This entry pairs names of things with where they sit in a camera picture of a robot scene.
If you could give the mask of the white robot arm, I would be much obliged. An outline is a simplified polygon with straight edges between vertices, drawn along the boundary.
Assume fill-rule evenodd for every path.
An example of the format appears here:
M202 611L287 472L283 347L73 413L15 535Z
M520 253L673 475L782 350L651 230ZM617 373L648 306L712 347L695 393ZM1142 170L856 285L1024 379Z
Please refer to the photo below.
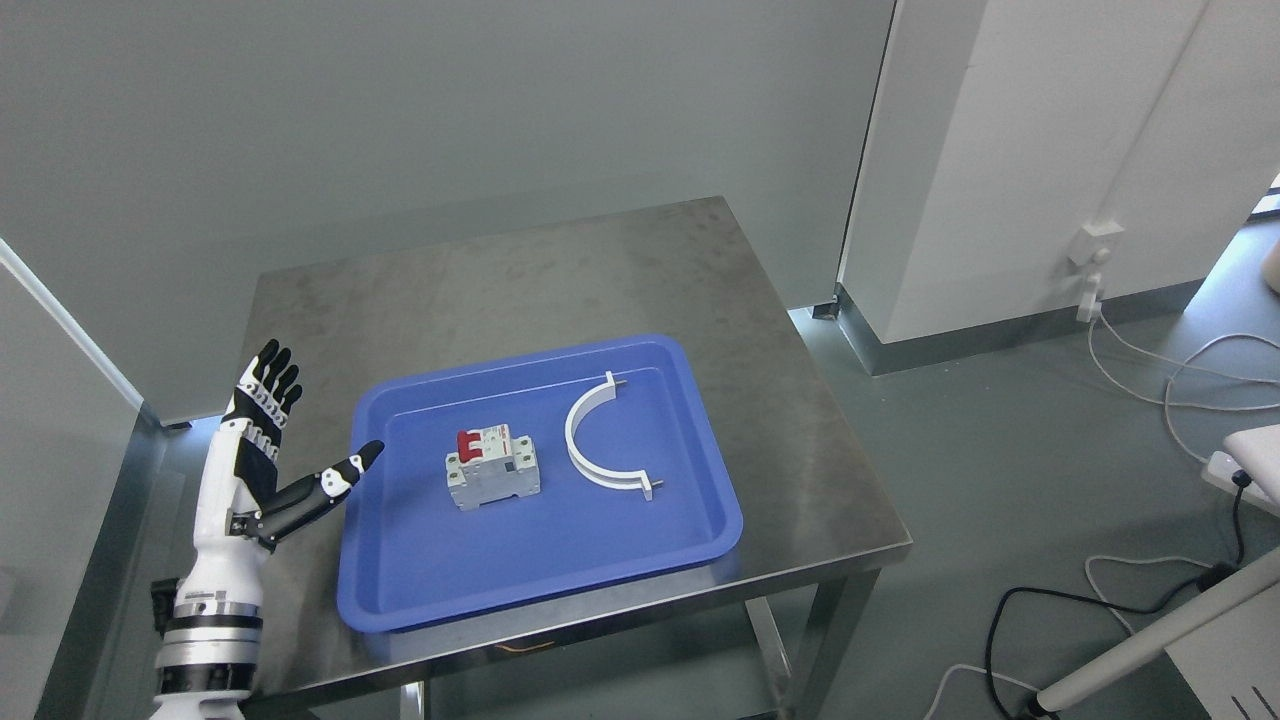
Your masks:
M288 347L268 341L212 433L195 509L195 565L152 584L163 635L156 719L241 717L260 656L262 565L285 537L342 505L384 448L367 442L279 486L283 432L303 392L298 374Z

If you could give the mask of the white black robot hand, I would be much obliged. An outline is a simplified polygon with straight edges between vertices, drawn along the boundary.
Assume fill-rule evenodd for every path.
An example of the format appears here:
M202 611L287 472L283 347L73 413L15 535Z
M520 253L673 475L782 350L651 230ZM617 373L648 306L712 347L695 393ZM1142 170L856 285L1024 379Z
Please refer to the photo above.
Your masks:
M262 605L261 570L269 551L289 534L344 502L385 448L369 441L334 465L255 498L236 474L236 461L259 454L252 416L271 421L279 436L303 393L292 352L269 340L241 373L227 405L227 420L212 436L195 510L195 565L179 584L175 605Z

